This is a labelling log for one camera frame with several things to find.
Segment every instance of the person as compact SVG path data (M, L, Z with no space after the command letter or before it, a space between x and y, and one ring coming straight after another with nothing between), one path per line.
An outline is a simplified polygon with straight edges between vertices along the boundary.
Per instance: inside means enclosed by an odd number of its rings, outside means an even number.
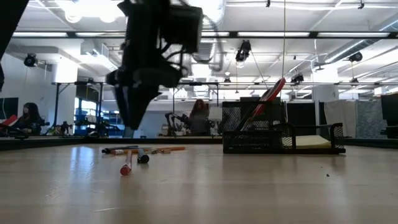
M27 134L40 134L42 130L41 123L42 118L37 105L35 103L26 103L23 115L12 127L18 128Z
M189 115L190 132L193 136L209 135L209 110L203 100L196 100Z

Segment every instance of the ceiling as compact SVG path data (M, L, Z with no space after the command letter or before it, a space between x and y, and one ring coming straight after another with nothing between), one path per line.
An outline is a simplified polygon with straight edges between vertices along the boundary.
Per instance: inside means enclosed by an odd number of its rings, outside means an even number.
M119 1L97 0L91 1L94 7L97 2ZM202 4L213 1L202 0ZM398 2L396 0L365 0L365 7L358 9L359 0L272 0L270 7L265 7L266 1L226 0L224 16L219 30L250 30L250 31L379 31L391 21L398 21ZM114 22L105 23L98 17L83 17L77 23L68 22L65 11L56 1L31 0L19 23L18 30L32 31L106 31L125 30L126 18L117 17ZM103 80L109 70L102 65L88 60L81 55L83 39L13 39L12 45L21 47L57 47L72 55L82 65L79 76L93 77ZM119 46L122 39L94 39L95 45L104 44L109 48L109 57L115 63L120 63L121 52ZM311 81L312 68L310 61L330 54L342 46L352 43L349 39L250 39L252 54L245 61L243 68L236 68L234 57L242 39L221 39L224 65L221 72L214 72L211 81L222 82L225 72L229 72L235 82L261 82L262 78L268 82L275 82L282 75L290 78L295 72L302 72L305 81ZM362 62L351 64L339 61L326 68L338 70L341 81L348 81L353 76L381 70L383 66L398 61L398 45L396 40L382 40L361 50ZM385 72L362 79L364 82L376 82L380 79L398 78L398 66L392 66Z

